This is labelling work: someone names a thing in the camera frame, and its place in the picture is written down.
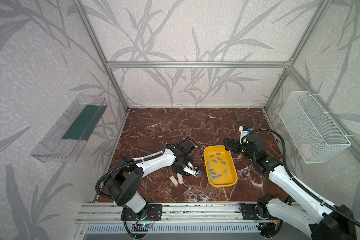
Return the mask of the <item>clear plastic wall bin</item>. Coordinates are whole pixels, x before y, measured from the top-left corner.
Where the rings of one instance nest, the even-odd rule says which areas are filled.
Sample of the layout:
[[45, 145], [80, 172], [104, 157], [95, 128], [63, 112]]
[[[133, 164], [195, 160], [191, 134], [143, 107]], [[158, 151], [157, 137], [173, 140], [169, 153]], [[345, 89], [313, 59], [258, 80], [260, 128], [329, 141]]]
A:
[[74, 163], [108, 107], [105, 97], [78, 94], [31, 151], [42, 163]]

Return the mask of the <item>aluminium frame corner post right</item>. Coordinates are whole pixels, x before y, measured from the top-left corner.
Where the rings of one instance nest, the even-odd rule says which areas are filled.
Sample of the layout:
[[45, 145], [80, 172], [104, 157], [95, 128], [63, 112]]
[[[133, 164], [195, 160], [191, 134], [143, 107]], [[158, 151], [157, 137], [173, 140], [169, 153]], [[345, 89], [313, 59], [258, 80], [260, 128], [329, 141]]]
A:
[[272, 101], [276, 97], [279, 89], [282, 87], [283, 82], [288, 75], [288, 70], [291, 69], [293, 67], [293, 65], [295, 64], [296, 60], [302, 53], [305, 45], [308, 43], [309, 39], [311, 38], [315, 28], [320, 24], [321, 19], [326, 14], [331, 3], [332, 3], [332, 1], [330, 1], [330, 0], [322, 0], [319, 2], [318, 7], [317, 7], [312, 19], [310, 20], [303, 36], [301, 37], [300, 41], [298, 42], [297, 47], [295, 48], [292, 56], [290, 57], [290, 60], [288, 61], [288, 66], [284, 68], [283, 74], [280, 76], [276, 86], [274, 87], [270, 97], [268, 98], [266, 105], [264, 106], [264, 111], [267, 111], [268, 108], [270, 107]]

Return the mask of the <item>aluminium frame corner post left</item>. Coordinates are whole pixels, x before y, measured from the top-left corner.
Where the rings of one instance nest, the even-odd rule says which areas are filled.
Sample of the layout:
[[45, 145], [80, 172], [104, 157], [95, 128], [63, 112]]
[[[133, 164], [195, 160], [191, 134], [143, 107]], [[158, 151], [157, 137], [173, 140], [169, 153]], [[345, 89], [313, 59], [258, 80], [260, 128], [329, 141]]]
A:
[[93, 45], [99, 59], [100, 59], [102, 68], [105, 70], [106, 75], [108, 76], [114, 90], [116, 91], [119, 99], [121, 100], [123, 108], [125, 109], [125, 111], [128, 112], [130, 108], [127, 105], [127, 102], [126, 102], [126, 100], [125, 100], [125, 98], [124, 98], [124, 96], [123, 96], [123, 94], [122, 94], [122, 92], [120, 90], [120, 87], [119, 87], [114, 75], [112, 74], [111, 70], [108, 68], [107, 60], [106, 60], [105, 55], [104, 55], [104, 53], [103, 53], [103, 51], [101, 49], [101, 46], [100, 46], [99, 41], [98, 41], [98, 39], [97, 39], [97, 37], [95, 35], [95, 32], [92, 29], [92, 26], [91, 26], [91, 23], [89, 21], [89, 18], [87, 16], [87, 14], [86, 14], [84, 5], [79, 0], [73, 0], [73, 5], [74, 5], [74, 8], [76, 9], [76, 12], [77, 12], [81, 22], [84, 25], [84, 29], [87, 32], [87, 35], [89, 36], [90, 41], [91, 41], [91, 43], [92, 43], [92, 45]]

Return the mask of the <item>aluminium frame back crossbar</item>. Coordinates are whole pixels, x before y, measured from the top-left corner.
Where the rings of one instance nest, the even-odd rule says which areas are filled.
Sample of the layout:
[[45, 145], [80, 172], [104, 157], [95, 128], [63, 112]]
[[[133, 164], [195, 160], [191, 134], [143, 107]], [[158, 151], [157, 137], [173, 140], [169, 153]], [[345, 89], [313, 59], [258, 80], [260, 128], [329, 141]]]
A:
[[275, 68], [285, 69], [288, 62], [108, 62], [109, 69], [120, 68]]

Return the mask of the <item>beige mini stapler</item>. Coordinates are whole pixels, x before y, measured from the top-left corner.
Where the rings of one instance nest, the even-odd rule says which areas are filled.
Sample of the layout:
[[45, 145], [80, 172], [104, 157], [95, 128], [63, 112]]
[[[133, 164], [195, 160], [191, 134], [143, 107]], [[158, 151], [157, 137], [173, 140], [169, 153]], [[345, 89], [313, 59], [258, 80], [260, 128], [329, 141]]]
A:
[[179, 182], [177, 181], [177, 179], [174, 176], [170, 176], [169, 179], [174, 187], [177, 187], [179, 185]]

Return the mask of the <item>green circuit board left base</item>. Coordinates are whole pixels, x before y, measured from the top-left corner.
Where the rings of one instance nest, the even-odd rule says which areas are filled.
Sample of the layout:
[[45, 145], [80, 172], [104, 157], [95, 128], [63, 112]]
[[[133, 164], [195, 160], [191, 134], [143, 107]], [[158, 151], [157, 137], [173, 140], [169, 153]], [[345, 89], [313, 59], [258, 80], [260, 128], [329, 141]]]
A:
[[132, 225], [132, 231], [133, 232], [148, 232], [149, 230], [151, 230], [153, 228], [153, 226], [154, 226], [154, 222], [136, 223], [136, 224]]

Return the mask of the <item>circuit board right base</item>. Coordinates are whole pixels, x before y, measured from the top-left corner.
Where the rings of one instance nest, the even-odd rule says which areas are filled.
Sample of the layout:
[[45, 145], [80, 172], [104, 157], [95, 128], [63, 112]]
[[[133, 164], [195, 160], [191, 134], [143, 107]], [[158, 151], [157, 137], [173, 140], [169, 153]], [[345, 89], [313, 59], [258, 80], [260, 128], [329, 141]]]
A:
[[269, 222], [269, 223], [262, 223], [258, 226], [258, 230], [260, 231], [259, 234], [264, 239], [272, 239], [275, 235], [279, 233], [283, 226], [283, 221], [278, 222]]

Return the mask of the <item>black metal stapler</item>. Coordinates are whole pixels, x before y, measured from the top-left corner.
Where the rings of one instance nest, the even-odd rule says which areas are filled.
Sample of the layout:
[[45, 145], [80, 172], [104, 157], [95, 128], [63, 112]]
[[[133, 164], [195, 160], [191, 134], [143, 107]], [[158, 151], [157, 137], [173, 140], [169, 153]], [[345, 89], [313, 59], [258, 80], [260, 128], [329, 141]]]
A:
[[197, 168], [185, 167], [184, 172], [187, 173], [188, 175], [192, 175], [197, 178], [200, 178], [202, 176], [202, 172], [200, 170], [198, 170]]

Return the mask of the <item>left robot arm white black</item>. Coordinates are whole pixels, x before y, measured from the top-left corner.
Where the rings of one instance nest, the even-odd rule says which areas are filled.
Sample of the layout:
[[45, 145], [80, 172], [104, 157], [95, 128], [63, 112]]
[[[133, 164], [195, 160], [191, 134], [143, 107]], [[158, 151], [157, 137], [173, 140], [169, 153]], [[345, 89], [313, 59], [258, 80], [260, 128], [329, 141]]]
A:
[[184, 138], [175, 144], [165, 144], [162, 150], [144, 157], [123, 156], [117, 164], [101, 176], [95, 185], [98, 196], [113, 200], [125, 210], [131, 210], [139, 218], [146, 216], [150, 205], [138, 193], [141, 181], [147, 175], [171, 167], [181, 176], [202, 176], [201, 166], [194, 164], [191, 153], [202, 148], [192, 138]]

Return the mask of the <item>yellow plastic tray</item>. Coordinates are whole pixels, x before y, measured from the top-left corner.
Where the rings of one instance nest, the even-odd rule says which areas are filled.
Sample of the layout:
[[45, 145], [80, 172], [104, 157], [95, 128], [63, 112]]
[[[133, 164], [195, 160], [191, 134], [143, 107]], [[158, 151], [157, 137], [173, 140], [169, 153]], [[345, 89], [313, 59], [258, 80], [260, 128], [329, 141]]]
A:
[[236, 172], [235, 164], [230, 151], [225, 149], [225, 146], [209, 146], [204, 150], [205, 166], [207, 177], [210, 185], [214, 188], [225, 188], [233, 186], [238, 181], [238, 175]]

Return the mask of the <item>aluminium frame corner post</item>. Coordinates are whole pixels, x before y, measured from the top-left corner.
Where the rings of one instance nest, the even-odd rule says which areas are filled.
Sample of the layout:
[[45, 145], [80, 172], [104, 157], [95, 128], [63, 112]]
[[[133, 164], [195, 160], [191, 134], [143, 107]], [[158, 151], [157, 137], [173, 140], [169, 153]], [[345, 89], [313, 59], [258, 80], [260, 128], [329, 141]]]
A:
[[86, 14], [84, 5], [79, 0], [73, 0], [73, 5], [74, 5], [74, 8], [76, 9], [76, 12], [77, 12], [81, 22], [84, 25], [84, 29], [87, 32], [87, 35], [89, 36], [90, 41], [91, 41], [91, 43], [92, 43], [92, 45], [93, 45], [99, 59], [100, 59], [102, 68], [105, 70], [106, 75], [108, 76], [114, 90], [116, 91], [119, 99], [121, 100], [123, 108], [125, 109], [125, 111], [128, 112], [130, 108], [127, 105], [127, 102], [126, 102], [126, 100], [125, 100], [125, 98], [124, 98], [124, 96], [123, 96], [123, 94], [122, 94], [122, 92], [120, 90], [120, 87], [119, 87], [114, 75], [112, 74], [111, 70], [108, 68], [107, 60], [106, 60], [105, 55], [104, 55], [104, 53], [103, 53], [103, 51], [101, 49], [101, 46], [100, 46], [99, 41], [98, 41], [98, 39], [97, 39], [97, 37], [95, 35], [95, 32], [92, 29], [92, 26], [91, 26], [91, 23], [89, 21], [89, 18], [87, 16], [87, 14]]
[[293, 65], [295, 64], [296, 60], [302, 53], [305, 45], [308, 43], [309, 39], [311, 38], [315, 28], [320, 24], [321, 19], [326, 14], [331, 3], [332, 3], [332, 1], [330, 1], [330, 0], [322, 0], [319, 2], [318, 7], [317, 7], [312, 19], [310, 20], [303, 36], [301, 37], [300, 41], [298, 42], [297, 47], [295, 48], [292, 56], [290, 57], [290, 60], [288, 61], [288, 66], [284, 68], [283, 74], [280, 76], [276, 86], [274, 87], [270, 97], [268, 98], [266, 105], [264, 106], [264, 111], [267, 111], [268, 108], [270, 107], [272, 101], [276, 97], [279, 89], [282, 87], [283, 82], [288, 75], [288, 70], [291, 69], [293, 67]]

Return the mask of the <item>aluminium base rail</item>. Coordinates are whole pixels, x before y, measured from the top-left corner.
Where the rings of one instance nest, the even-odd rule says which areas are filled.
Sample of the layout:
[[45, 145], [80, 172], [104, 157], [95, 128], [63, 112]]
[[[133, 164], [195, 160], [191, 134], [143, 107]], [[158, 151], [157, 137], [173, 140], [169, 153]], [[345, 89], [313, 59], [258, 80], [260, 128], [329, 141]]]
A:
[[[162, 202], [163, 208], [155, 223], [239, 223], [261, 222], [254, 215], [244, 219], [238, 202]], [[75, 220], [76, 224], [121, 223], [122, 207], [114, 203], [83, 204]]]

